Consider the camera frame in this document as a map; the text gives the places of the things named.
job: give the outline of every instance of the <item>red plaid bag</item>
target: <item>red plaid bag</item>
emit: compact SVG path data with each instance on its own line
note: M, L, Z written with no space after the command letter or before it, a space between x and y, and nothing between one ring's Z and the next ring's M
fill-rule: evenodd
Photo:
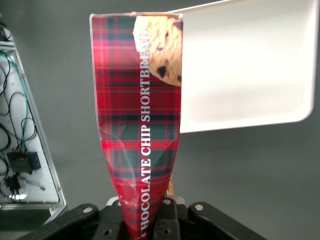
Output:
M181 16L93 14L90 30L101 146L130 237L144 240L179 142Z

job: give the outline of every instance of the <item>white tray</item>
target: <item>white tray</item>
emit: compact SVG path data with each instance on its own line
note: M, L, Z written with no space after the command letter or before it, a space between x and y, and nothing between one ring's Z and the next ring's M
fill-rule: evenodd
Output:
M225 0L182 13L182 133L296 122L313 109L319 0Z

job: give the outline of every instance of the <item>metal bolt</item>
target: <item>metal bolt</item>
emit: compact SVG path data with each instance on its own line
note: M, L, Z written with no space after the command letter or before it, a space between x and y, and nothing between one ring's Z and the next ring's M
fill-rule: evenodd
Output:
M164 200L163 200L163 203L164 203L165 205L169 205L169 204L171 203L171 200L170 200L170 199L164 199Z
M90 213L92 210L93 210L92 207L86 207L85 209L82 210L82 212L83 212L84 214L87 214L87 213Z
M198 211L202 211L204 209L204 206L202 206L201 204L197 204L194 206L195 209L197 209Z

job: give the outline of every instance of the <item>gray wall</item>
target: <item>gray wall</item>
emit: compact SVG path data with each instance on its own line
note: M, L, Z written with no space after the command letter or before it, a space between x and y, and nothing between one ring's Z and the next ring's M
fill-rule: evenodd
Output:
M89 14L207 2L0 0L70 208L102 208L116 195L96 127ZM188 205L208 202L270 240L319 240L319 94L317 83L314 111L299 123L182 134L175 194Z

